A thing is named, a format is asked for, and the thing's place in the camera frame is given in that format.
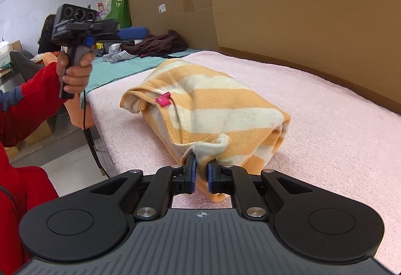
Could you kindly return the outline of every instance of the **dark brown clothing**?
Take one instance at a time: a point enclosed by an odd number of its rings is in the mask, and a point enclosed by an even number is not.
[[[129,54],[143,56],[161,57],[170,53],[184,51],[188,44],[176,31],[169,29],[167,34],[155,36],[148,35],[147,39],[139,44],[122,43],[120,49]]]

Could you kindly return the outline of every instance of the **device handle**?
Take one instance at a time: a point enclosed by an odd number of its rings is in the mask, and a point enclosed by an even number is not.
[[[68,68],[70,68],[72,66],[79,65],[81,58],[90,51],[91,51],[91,47],[85,46],[85,45],[68,47],[68,50],[67,50],[68,65],[65,68],[65,70],[67,70]],[[67,93],[64,90],[64,86],[66,86],[66,85],[67,84],[64,83],[63,81],[61,82],[59,98],[64,99],[64,100],[73,99],[75,97],[75,94]]]

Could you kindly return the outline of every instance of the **orange cloth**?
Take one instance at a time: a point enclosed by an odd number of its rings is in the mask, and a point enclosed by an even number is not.
[[[57,61],[57,55],[60,52],[46,52],[43,54],[43,62],[45,65],[50,64],[51,62]],[[70,115],[71,123],[83,129],[83,110],[80,106],[80,98],[79,95],[75,94],[75,97],[71,100],[68,100],[64,103],[68,114]],[[85,127],[90,128],[95,125],[95,121],[93,120],[92,109],[89,104],[86,105],[86,114],[85,114]]]

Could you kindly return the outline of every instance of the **black cable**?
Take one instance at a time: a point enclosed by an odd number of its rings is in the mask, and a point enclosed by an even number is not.
[[[96,162],[98,168],[101,171],[103,171],[103,173],[106,175],[106,177],[108,177],[110,179],[110,176],[108,175],[108,173],[106,172],[106,170],[103,168],[102,164],[99,161],[99,157],[98,157],[98,155],[97,155],[97,153],[95,151],[95,147],[90,144],[91,143],[91,140],[90,140],[90,136],[91,135],[88,133],[88,131],[90,132],[91,130],[90,129],[86,129],[85,118],[86,118],[86,92],[85,92],[85,90],[83,90],[83,133],[85,134],[86,141],[88,142],[89,149],[91,150],[92,156],[95,159],[95,162]]]

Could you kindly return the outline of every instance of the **white sticker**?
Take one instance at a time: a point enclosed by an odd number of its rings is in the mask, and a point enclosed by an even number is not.
[[[160,5],[159,6],[159,13],[163,13],[165,11],[166,11],[166,5],[165,4]]]

